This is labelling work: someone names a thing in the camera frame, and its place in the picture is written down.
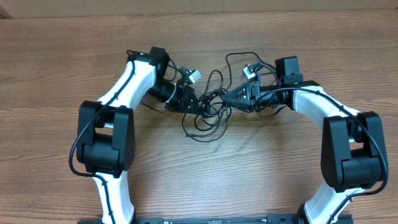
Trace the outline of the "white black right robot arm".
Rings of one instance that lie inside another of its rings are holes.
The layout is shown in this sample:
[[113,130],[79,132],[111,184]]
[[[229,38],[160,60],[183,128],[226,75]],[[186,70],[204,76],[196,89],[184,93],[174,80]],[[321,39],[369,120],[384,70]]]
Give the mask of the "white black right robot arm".
[[382,121],[373,111],[360,112],[336,101],[315,81],[305,81],[296,56],[275,60],[276,85],[261,85],[264,63],[247,65],[247,82],[223,95],[226,105],[248,113],[285,105],[322,130],[323,182],[302,204],[296,223],[342,223],[338,216],[356,197],[382,192],[388,181]]

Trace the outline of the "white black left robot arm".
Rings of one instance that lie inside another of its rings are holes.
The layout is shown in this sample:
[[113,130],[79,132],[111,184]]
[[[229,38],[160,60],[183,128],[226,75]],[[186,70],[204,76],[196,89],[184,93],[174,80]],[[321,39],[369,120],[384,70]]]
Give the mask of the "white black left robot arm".
[[81,104],[77,137],[68,158],[74,174],[96,182],[103,209],[97,223],[135,221],[127,172],[136,149],[134,112],[143,97],[154,96],[170,112],[205,113],[191,87],[201,78],[199,70],[176,68],[181,77],[174,82],[164,77],[167,69],[175,66],[165,49],[126,53],[126,68],[114,86],[97,101]]

